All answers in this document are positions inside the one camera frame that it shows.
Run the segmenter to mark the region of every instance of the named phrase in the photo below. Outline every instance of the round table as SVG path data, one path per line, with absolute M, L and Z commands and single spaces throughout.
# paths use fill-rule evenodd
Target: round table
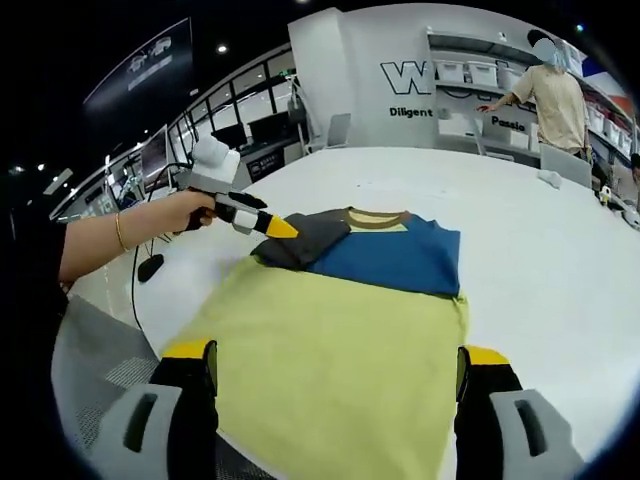
M 305 157 L 246 191 L 281 216 L 409 210 L 459 230 L 468 343 L 509 358 L 523 387 L 570 422 L 574 445 L 590 459 L 640 382 L 640 235 L 590 190 L 568 180 L 555 190 L 537 173 L 459 152 L 349 148 Z M 136 285 L 138 317 L 156 351 L 262 240 L 223 222 L 174 240 L 164 266 Z

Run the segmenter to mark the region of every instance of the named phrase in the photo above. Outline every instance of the gold bracelet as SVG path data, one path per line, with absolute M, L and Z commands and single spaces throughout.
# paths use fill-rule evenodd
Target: gold bracelet
M 125 246 L 122 241 L 122 232 L 120 231 L 120 212 L 116 213 L 116 232 L 118 232 L 118 240 L 120 241 L 120 246 L 125 252 L 128 252 L 129 249 Z

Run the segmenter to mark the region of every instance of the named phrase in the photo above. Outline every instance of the person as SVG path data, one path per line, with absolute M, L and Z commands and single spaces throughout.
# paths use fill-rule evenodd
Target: person
M 495 112 L 507 104 L 536 100 L 538 140 L 592 162 L 587 107 L 578 81 L 565 69 L 562 55 L 553 40 L 540 30 L 531 30 L 527 39 L 542 65 L 530 67 L 513 90 L 496 103 L 480 105 L 480 112 Z M 597 163 L 592 168 L 594 189 L 607 183 L 608 173 Z
M 66 443 L 53 396 L 51 362 L 67 306 L 60 282 L 74 282 L 160 234 L 184 231 L 190 214 L 200 207 L 210 212 L 201 223 L 211 224 L 214 200 L 179 192 L 68 225 L 49 221 L 47 212 L 34 204 L 16 207 L 3 200 L 1 207 L 3 401 L 8 403 L 3 406 L 11 439 L 5 455 L 21 459 L 21 474 L 30 478 L 95 478 Z
M 640 155 L 631 155 L 631 171 L 616 162 L 613 166 L 614 191 L 628 205 L 640 212 Z

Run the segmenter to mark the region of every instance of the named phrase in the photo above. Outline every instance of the computer screen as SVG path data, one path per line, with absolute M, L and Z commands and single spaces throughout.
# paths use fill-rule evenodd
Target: computer screen
M 249 124 L 254 143 L 273 142 L 289 132 L 289 112 L 276 113 Z
M 142 162 L 142 177 L 144 181 L 144 191 L 149 193 L 156 178 L 168 163 L 167 159 L 167 127 L 164 126 L 149 140 L 142 150 L 140 150 L 140 160 Z M 158 179 L 156 189 L 169 186 L 168 169 L 162 173 Z
M 185 19 L 125 58 L 83 103 L 89 151 L 112 155 L 176 118 L 195 89 L 191 28 Z
M 239 123 L 227 128 L 221 128 L 211 132 L 218 141 L 228 145 L 229 148 L 239 148 L 247 143 L 247 135 L 244 133 L 244 126 Z

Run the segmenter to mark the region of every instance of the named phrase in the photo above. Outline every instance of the letter w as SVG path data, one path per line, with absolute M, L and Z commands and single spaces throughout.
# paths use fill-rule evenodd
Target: letter w
M 385 62 L 380 67 L 396 95 L 409 95 L 412 89 L 418 95 L 430 95 L 427 63 L 418 65 L 416 61 L 407 61 L 398 67 L 396 62 Z

